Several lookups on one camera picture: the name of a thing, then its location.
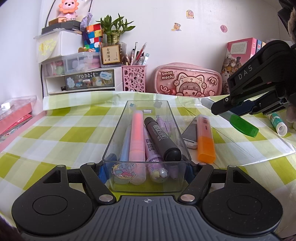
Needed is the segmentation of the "orange highlighter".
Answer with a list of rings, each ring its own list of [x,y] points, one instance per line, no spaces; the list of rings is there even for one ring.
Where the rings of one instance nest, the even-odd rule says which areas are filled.
[[[214,163],[215,145],[208,116],[197,116],[197,160],[203,163]]]

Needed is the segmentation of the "green cap highlighter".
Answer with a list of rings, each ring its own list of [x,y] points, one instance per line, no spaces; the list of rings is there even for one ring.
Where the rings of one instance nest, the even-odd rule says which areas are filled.
[[[245,119],[241,118],[237,114],[226,111],[224,113],[219,114],[222,118],[229,121],[229,123],[242,134],[255,138],[259,132],[259,129],[253,124],[249,123]]]

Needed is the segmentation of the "white green glue stick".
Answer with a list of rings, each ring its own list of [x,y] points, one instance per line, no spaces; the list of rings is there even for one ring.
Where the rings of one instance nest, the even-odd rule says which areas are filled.
[[[277,113],[267,115],[275,131],[280,137],[284,137],[288,132],[288,127]]]

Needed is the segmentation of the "clear plastic organizer tray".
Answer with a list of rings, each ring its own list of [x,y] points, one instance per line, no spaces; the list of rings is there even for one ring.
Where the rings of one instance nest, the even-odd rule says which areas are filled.
[[[127,101],[102,158],[112,191],[179,192],[191,157],[166,100]]]

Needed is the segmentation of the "lilac pen in tray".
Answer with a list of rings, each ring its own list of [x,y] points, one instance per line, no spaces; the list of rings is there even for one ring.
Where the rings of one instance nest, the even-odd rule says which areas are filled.
[[[160,128],[166,133],[168,137],[170,137],[170,126],[167,122],[165,122],[160,116],[157,117],[157,123],[159,124]],[[173,180],[178,179],[179,168],[177,165],[166,165],[169,171],[169,175]]]

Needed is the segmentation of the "green checked tablecloth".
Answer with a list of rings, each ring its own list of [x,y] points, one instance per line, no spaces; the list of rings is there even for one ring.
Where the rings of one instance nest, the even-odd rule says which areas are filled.
[[[207,115],[215,141],[215,166],[241,166],[281,202],[279,236],[295,234],[295,130],[279,137],[267,117],[246,115],[259,128],[255,138],[247,137],[212,115],[197,98],[151,93],[95,91],[45,97],[46,115],[14,133],[1,150],[1,216],[11,221],[16,198],[54,166],[77,168],[99,162],[129,100],[168,103],[181,131],[194,116]]]

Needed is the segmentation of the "black marker pen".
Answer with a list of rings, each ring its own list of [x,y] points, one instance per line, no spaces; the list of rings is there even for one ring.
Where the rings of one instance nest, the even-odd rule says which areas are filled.
[[[182,154],[176,144],[170,137],[161,129],[159,124],[151,117],[144,120],[144,124],[149,132],[152,141],[155,144],[158,153],[162,156],[165,162],[181,161]]]

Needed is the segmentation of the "pink highlighter in tray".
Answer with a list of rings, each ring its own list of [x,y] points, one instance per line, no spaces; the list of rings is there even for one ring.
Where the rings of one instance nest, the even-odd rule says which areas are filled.
[[[130,136],[129,161],[135,162],[131,179],[134,185],[141,185],[146,180],[145,170],[145,147],[144,147],[144,115],[140,110],[132,114],[132,129]]]

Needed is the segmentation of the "grey white eraser case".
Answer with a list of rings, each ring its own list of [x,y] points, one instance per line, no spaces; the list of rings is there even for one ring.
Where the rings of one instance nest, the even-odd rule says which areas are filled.
[[[197,149],[197,117],[187,126],[182,133],[182,138],[189,149]]]

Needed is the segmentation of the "pink cat pencil case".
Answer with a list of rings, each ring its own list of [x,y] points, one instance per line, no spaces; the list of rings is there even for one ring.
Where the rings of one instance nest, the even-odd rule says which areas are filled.
[[[207,97],[220,95],[220,73],[188,63],[159,66],[154,74],[154,90],[158,94]]]

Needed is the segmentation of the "red flat box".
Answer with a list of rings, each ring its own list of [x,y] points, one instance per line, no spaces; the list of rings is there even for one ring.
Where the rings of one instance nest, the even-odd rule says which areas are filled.
[[[32,119],[35,95],[11,98],[1,104],[1,142]]]

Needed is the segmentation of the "pink perforated pen holder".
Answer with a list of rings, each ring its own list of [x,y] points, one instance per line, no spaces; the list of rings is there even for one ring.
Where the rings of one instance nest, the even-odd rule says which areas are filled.
[[[146,65],[121,66],[124,91],[145,92]]]

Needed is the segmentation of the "white drawer organizer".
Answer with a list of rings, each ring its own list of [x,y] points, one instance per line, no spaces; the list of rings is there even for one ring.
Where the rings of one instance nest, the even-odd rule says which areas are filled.
[[[35,37],[43,96],[123,90],[121,66],[103,66],[98,52],[83,52],[78,31],[55,29]]]

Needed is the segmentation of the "bamboo plant in glass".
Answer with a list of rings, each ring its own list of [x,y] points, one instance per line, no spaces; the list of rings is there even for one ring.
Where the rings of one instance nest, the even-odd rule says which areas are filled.
[[[122,46],[120,37],[135,28],[132,25],[133,21],[129,22],[124,16],[118,14],[115,19],[107,15],[96,22],[100,24],[103,36],[106,37],[106,42],[99,47],[102,66],[119,66],[125,55],[123,51],[126,49]]]

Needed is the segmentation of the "colourful twisted cube puzzle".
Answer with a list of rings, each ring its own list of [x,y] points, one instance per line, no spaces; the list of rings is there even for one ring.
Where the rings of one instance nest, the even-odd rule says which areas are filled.
[[[87,26],[83,34],[84,47],[99,52],[103,43],[103,29],[100,23]]]

